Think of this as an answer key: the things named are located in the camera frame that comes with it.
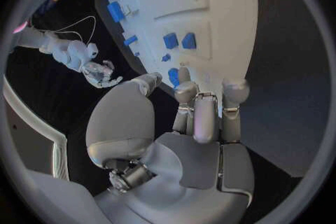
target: blue block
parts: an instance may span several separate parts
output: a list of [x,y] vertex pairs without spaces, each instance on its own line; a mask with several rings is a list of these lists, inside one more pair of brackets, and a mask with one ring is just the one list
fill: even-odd
[[166,48],[168,48],[168,49],[173,49],[176,46],[179,46],[178,37],[176,36],[176,34],[174,32],[165,35],[164,36],[164,41],[165,41],[165,44],[166,44]]
[[166,55],[164,55],[163,57],[162,57],[162,61],[163,62],[167,62],[167,61],[169,61],[171,59],[171,57],[170,57],[170,54],[169,53],[167,53]]
[[112,15],[114,22],[119,22],[120,20],[125,18],[122,8],[120,7],[117,1],[110,3],[108,5],[108,10]]
[[130,38],[128,38],[128,39],[126,39],[126,40],[124,41],[124,45],[125,45],[125,46],[129,46],[131,43],[133,43],[133,42],[135,42],[135,41],[137,41],[137,40],[138,40],[137,36],[136,36],[136,35],[133,35],[133,36],[131,36]]
[[170,82],[174,85],[174,87],[177,87],[180,85],[179,81],[179,70],[177,68],[172,68],[168,71],[168,76]]
[[182,40],[182,47],[184,49],[196,49],[196,38],[193,32],[189,32],[186,34],[186,36]]

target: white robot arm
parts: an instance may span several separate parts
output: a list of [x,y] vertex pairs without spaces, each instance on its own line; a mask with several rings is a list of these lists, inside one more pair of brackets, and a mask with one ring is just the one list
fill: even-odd
[[52,54],[53,58],[63,63],[69,69],[83,73],[87,81],[97,88],[111,87],[118,84],[123,78],[111,80],[114,66],[111,61],[103,61],[103,65],[92,62],[98,55],[96,44],[87,46],[79,40],[60,39],[53,32],[25,28],[18,41],[18,46],[36,48],[45,54]]

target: wire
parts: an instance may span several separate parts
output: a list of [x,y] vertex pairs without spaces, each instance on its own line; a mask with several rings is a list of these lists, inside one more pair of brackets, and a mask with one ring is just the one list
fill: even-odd
[[75,31],[66,31],[66,32],[64,32],[63,30],[65,30],[65,29],[68,29],[68,28],[70,28],[70,27],[72,27],[72,26],[74,26],[74,25],[77,25],[77,24],[79,24],[80,22],[82,22],[82,21],[84,21],[84,20],[87,20],[88,18],[92,18],[93,20],[94,20],[94,25],[93,25],[93,27],[92,27],[92,33],[91,33],[91,35],[90,35],[90,38],[88,39],[88,41],[87,41],[87,43],[86,43],[86,45],[87,44],[89,44],[89,42],[91,41],[91,39],[92,39],[92,37],[93,37],[93,35],[94,35],[94,33],[95,33],[95,30],[96,30],[96,17],[95,16],[93,16],[93,15],[90,15],[90,16],[87,16],[87,17],[85,17],[85,18],[83,18],[83,19],[81,19],[81,20],[79,20],[79,21],[76,21],[75,23],[73,23],[73,24],[70,24],[70,25],[68,25],[68,26],[66,26],[66,27],[63,27],[63,28],[61,28],[61,29],[58,29],[58,30],[46,30],[46,29],[37,29],[37,30],[39,30],[39,31],[41,31],[41,32],[54,32],[54,33],[59,33],[59,34],[61,34],[61,33],[64,33],[64,34],[66,34],[66,33],[76,33],[78,36],[80,36],[80,38],[81,38],[81,41],[83,42],[83,39],[82,39],[82,36],[78,33],[78,32],[75,32]]
[[61,31],[61,32],[57,32],[57,34],[76,34],[77,36],[79,36],[79,38],[83,42],[83,38],[82,38],[81,34],[76,32],[76,31]]

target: pink object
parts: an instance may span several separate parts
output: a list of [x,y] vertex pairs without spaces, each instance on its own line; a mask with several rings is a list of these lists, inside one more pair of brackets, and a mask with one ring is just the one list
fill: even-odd
[[15,28],[15,30],[13,31],[13,34],[16,34],[18,32],[21,32],[24,28],[26,28],[28,22],[24,22],[23,24],[21,24],[19,27]]

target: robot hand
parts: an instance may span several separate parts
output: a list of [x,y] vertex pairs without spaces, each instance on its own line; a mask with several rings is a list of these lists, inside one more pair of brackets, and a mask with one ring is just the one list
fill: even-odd
[[108,88],[117,85],[123,77],[111,80],[114,66],[111,61],[104,60],[103,65],[88,62],[82,67],[82,73],[86,80],[96,88]]

